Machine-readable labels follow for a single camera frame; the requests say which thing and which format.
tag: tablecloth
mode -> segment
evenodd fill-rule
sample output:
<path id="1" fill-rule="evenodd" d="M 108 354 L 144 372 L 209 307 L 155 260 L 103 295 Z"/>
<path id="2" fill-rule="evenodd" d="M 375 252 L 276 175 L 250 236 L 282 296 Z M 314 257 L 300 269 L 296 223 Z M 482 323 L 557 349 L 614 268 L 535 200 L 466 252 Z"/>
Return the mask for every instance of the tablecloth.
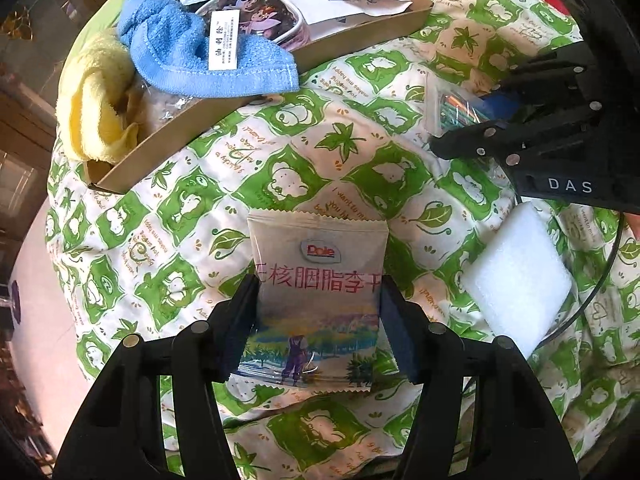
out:
<path id="1" fill-rule="evenodd" d="M 57 142 L 46 240 L 87 378 L 129 333 L 175 335 L 233 294 L 253 269 L 246 215 L 256 207 L 386 219 L 385 270 L 404 296 L 461 336 L 491 340 L 460 274 L 514 193 L 492 160 L 444 161 L 429 151 L 425 76 L 488 91 L 524 57 L 579 38 L 575 22 L 541 0 L 434 0 L 422 30 L 324 63 L 302 77 L 299 92 L 233 112 L 124 196 L 88 190 Z M 599 279 L 618 215 L 533 202 L 574 276 L 565 319 Z M 625 229 L 584 315 L 529 360 L 576 458 L 639 395 L 639 255 Z M 161 388 L 168 461 L 180 471 L 168 378 Z M 235 376 L 214 392 L 245 479 L 313 480 L 400 454 L 420 386 L 398 373 L 381 336 L 369 393 L 316 394 Z M 472 404 L 466 396 L 452 470 L 465 465 Z"/>

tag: yellow towel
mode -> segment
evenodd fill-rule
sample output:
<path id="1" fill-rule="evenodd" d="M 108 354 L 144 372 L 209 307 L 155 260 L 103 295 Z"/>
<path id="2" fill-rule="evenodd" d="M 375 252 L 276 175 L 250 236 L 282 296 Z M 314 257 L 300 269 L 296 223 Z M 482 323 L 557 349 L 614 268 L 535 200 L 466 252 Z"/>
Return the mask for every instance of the yellow towel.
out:
<path id="1" fill-rule="evenodd" d="M 114 110 L 135 71 L 127 47 L 112 28 L 97 34 L 71 60 L 56 108 L 68 158 L 116 164 L 136 146 L 138 125 L 123 129 Z"/>

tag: tiled floor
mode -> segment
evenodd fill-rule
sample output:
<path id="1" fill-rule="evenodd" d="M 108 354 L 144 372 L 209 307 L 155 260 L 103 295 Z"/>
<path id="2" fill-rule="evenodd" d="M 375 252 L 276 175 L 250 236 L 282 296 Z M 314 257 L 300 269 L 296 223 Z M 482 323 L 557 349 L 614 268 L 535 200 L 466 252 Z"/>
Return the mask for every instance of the tiled floor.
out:
<path id="1" fill-rule="evenodd" d="M 58 452 L 89 384 L 78 367 L 73 317 L 44 241 L 48 208 L 45 202 L 33 221 L 12 274 L 20 287 L 22 320 L 11 352 L 31 408 Z"/>

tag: white foam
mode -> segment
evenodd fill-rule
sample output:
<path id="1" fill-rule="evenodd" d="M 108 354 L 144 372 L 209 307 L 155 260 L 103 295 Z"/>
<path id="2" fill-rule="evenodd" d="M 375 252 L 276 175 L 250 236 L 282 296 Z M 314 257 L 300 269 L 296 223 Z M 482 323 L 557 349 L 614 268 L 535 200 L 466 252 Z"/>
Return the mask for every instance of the white foam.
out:
<path id="1" fill-rule="evenodd" d="M 495 335 L 529 357 L 571 290 L 571 275 L 529 202 L 516 206 L 494 239 L 462 275 Z"/>

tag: black cable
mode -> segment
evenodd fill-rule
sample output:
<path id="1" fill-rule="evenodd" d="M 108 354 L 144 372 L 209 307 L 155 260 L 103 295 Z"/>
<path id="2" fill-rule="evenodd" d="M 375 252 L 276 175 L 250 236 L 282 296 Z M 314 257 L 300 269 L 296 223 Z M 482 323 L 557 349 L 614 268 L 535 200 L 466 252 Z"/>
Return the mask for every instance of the black cable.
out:
<path id="1" fill-rule="evenodd" d="M 536 346 L 536 350 L 538 348 L 542 348 L 544 345 L 552 342 L 562 332 L 564 332 L 572 324 L 574 324 L 575 320 L 578 319 L 582 315 L 582 313 L 589 306 L 591 301 L 593 301 L 593 298 L 595 298 L 596 294 L 600 291 L 600 288 L 604 284 L 604 281 L 607 279 L 607 276 L 611 272 L 611 267 L 613 267 L 613 262 L 616 260 L 616 256 L 618 255 L 618 249 L 620 248 L 620 240 L 622 240 L 622 231 L 624 231 L 624 229 L 625 229 L 624 213 L 619 212 L 618 214 L 620 216 L 618 218 L 618 231 L 616 232 L 616 239 L 613 242 L 613 247 L 611 248 L 611 252 L 609 254 L 609 258 L 607 259 L 607 264 L 605 265 L 604 270 L 602 271 L 602 276 L 598 280 L 598 283 L 596 283 L 596 286 L 593 287 L 593 290 L 591 291 L 591 294 L 588 295 L 587 299 L 584 300 L 584 302 L 582 302 L 580 308 L 578 310 L 576 310 L 575 313 L 569 319 L 567 319 L 564 323 L 562 323 L 562 325 L 560 325 L 560 327 L 557 330 L 555 330 L 555 332 L 553 332 L 552 334 L 550 334 L 547 337 L 545 337 L 540 342 L 540 344 L 538 346 Z"/>

